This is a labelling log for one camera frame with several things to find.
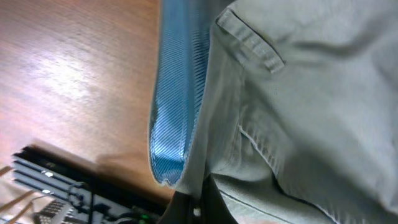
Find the khaki green cargo shorts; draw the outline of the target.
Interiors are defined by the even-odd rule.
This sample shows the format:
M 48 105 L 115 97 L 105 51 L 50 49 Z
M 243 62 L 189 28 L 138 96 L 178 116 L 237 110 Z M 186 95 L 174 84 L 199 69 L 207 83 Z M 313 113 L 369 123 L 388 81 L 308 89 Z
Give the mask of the khaki green cargo shorts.
M 397 2 L 162 1 L 161 223 L 396 223 Z

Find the black aluminium frame rail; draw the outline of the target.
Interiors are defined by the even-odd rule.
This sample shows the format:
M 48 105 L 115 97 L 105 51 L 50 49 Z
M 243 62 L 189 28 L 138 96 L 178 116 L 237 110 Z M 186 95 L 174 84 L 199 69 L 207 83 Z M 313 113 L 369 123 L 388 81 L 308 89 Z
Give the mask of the black aluminium frame rail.
M 69 205 L 66 223 L 156 223 L 165 205 L 33 145 L 12 156 L 14 182 Z

